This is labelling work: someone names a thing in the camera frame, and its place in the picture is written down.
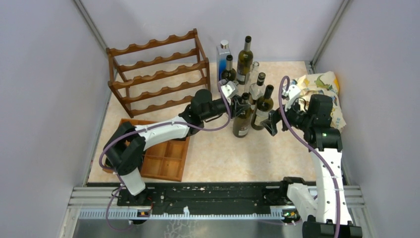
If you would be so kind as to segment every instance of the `wine bottle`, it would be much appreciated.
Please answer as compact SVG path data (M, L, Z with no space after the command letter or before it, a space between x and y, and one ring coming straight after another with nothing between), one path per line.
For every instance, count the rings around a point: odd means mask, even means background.
M255 104L257 103L258 98L260 98L264 94L264 80L265 73L261 72L258 74L257 82L251 84L250 86L250 104L252 112L254 112Z
M251 37L247 36L245 37L244 49L239 52L238 67L236 68L236 77L240 85L245 85L245 76L250 71L253 58L254 55L251 51Z
M242 94L242 101L244 103L248 103L249 101L249 93ZM250 121L251 121L251 108L241 112L239 116L235 117L233 120L233 134L236 137L242 138L248 134Z
M236 71L233 69L233 56L226 56L226 69L221 74L221 79L227 79L228 81L234 81L238 84L236 80Z
M263 120L268 119L268 113L271 109L273 109L273 99L271 99L271 94L273 93L274 87L273 85L269 84L265 88L265 93L263 96L258 98L256 108L254 110L254 114L251 120L251 126L255 130L262 130L264 126L261 125Z
M250 71L245 76L245 89L244 92L249 92L250 86L253 82L257 81L258 74L259 74L259 67L260 63L258 61L252 62Z

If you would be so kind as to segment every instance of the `blue bottle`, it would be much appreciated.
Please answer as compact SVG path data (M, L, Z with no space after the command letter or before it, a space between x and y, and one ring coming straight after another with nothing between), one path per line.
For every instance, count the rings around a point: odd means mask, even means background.
M221 80L221 74L226 68L226 56L230 55L229 42L222 40L220 45L216 47L217 50L217 81Z

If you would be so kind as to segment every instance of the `wooden compartment tray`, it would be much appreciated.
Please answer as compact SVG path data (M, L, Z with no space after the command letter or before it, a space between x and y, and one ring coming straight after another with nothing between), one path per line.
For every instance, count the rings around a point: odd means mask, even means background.
M155 123L149 120L121 119L120 125L129 121L132 125ZM140 174L145 178L182 181L190 137L170 140L146 150Z

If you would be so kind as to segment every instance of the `dark wine bottle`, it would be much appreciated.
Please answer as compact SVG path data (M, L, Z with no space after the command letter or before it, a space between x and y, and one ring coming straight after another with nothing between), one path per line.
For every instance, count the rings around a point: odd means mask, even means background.
M255 130L264 129L264 126L261 125L261 122L268 119L268 113L271 111L271 109L273 109L274 102L273 99L271 99L273 90L273 85L267 85L264 95L257 100L256 108L251 120L251 126Z
M240 85L245 85L245 76L250 70L254 55L251 51L251 37L245 37L244 49L239 52L236 78Z
M243 103L248 103L249 101L249 93L242 94L242 101ZM233 120L233 134L236 137L242 138L248 134L249 126L251 122L251 108L241 112L239 116L235 117Z
M233 56L226 56L226 69L222 71L221 79L227 79L228 81L234 81L236 84L236 71L233 69Z

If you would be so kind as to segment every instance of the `wine rack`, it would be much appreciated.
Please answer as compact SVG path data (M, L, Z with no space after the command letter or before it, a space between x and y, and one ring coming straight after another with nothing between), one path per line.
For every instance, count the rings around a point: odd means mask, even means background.
M151 49L151 48L164 46L164 45L168 45L168 44L173 44L173 43L177 43L177 42L181 42L181 41L191 40L191 39L194 39L194 41L195 41L195 48L191 49L189 52L186 52L186 53L176 52L169 57L160 57L160 56L156 57L152 61L142 61L142 60L140 60L137 63L135 63L134 65L130 65L130 66L119 65L116 58L115 58L116 56L129 54L129 53L134 53L134 52L138 52L138 51L142 51L142 50L146 50L146 49ZM169 94L169 93L178 92L178 91L181 91L181 90L184 90L184 89L193 88L193 87L197 87L197 86L200 86L200 85L206 85L207 88L210 89L209 59L206 57L206 54L204 53L203 47L200 43L200 39L198 38L197 29L195 29L195 28L192 31L189 31L184 36L170 35L166 40L163 40L163 41L158 41L156 39L152 39L145 45L131 44L124 50L107 48L106 53L108 54L108 64L109 64L108 86L109 86L110 90L112 91L112 93L114 94L114 96L117 98L117 100L123 106L124 110L127 112L127 114L131 118L133 118L134 116L140 115L140 114L144 114L144 113L148 113L148 112L152 112L152 111L176 106L176 105L183 104L183 103L188 103L188 102L191 101L191 99L193 97L188 95L188 96L185 96L183 99L181 99L179 101L169 100L162 105L150 105L143 110L132 109L131 104L134 103L134 102L144 100L144 99L148 99L148 98L157 97L157 96L160 96L160 95L165 95L165 94ZM173 61L173 60L179 60L179 59L186 58L186 57L191 57L191 56L197 56L197 63L193 64L192 66L181 65L173 71L159 70L153 75L135 76L133 79L127 79L124 75L124 72L126 72L126 71L139 69L139 68L143 68L143 67L147 67L147 66L151 66L151 65L155 65L155 64L170 62L170 61ZM123 82L118 82L118 81L114 80L114 68L116 69L116 71L120 75ZM130 96L129 88L131 86L135 86L135 85L139 85L139 84L147 83L147 82L152 82L152 81L156 81L156 80L161 80L161 79L164 79L164 78L167 78L167 77L192 72L192 71L195 71L195 70L198 70L201 73L201 77L202 77L197 82L190 83L190 82L184 81L177 87L173 87L173 88L162 87L157 92L153 92L153 93L143 92L138 96L134 96L134 97ZM121 93L118 91L119 89L123 89L123 88L125 88L125 92L126 92L125 97L123 97L121 95Z

